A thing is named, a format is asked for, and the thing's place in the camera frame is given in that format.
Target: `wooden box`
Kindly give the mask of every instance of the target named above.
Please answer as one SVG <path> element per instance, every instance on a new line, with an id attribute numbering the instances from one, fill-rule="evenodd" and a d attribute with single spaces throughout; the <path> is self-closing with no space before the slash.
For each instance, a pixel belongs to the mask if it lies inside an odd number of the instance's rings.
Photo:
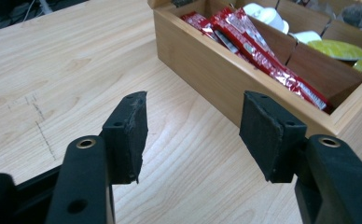
<path id="1" fill-rule="evenodd" d="M 341 1 L 334 1 L 339 7 Z M 308 136 L 324 133 L 339 137 L 362 158 L 361 73 L 346 63 L 298 44 L 289 35 L 254 21 L 280 61 L 309 81 L 335 105 L 335 110 L 327 114 L 179 19 L 191 11 L 210 17 L 230 3 L 242 7 L 250 2 L 197 0 L 175 7 L 169 0 L 148 0 L 154 9 L 159 58 L 237 126 L 240 125 L 244 91 L 258 91 L 269 95 L 306 123 Z M 321 34 L 326 30 L 323 38 L 346 41 L 362 48 L 361 31 L 332 21 L 325 14 L 288 0 L 254 2 L 264 7 L 276 7 L 289 23 L 290 32 L 314 30 Z"/>

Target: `light wood surface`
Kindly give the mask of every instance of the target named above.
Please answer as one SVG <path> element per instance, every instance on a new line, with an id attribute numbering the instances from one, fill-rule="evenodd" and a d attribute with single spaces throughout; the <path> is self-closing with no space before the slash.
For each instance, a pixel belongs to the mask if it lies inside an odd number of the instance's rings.
<path id="1" fill-rule="evenodd" d="M 115 186 L 117 223 L 300 223 L 294 185 L 267 183 L 238 128 L 157 56 L 145 0 L 90 0 L 0 30 L 0 172 L 16 183 L 98 134 L 148 91 L 140 184 Z"/>

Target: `wooden table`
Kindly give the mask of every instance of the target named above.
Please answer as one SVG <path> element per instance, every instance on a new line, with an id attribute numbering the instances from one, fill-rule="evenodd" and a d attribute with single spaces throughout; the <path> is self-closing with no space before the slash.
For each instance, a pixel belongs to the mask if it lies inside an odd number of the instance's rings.
<path id="1" fill-rule="evenodd" d="M 166 67 L 145 0 L 90 0 L 0 30 L 0 172 L 17 184 L 98 134 L 148 91 L 140 184 L 115 186 L 117 223 L 300 223 L 294 185 L 267 183 L 238 129 Z"/>

